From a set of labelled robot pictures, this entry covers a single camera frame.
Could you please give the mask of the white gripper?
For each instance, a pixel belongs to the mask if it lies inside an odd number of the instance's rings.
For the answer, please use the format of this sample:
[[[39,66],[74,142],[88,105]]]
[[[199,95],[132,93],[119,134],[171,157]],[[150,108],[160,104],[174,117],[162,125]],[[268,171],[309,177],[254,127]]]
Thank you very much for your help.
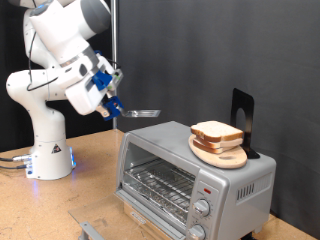
[[[115,91],[123,73],[114,69],[109,61],[97,54],[98,64],[80,81],[65,90],[66,97],[81,115],[99,112],[103,118],[114,114],[113,107],[118,101]]]

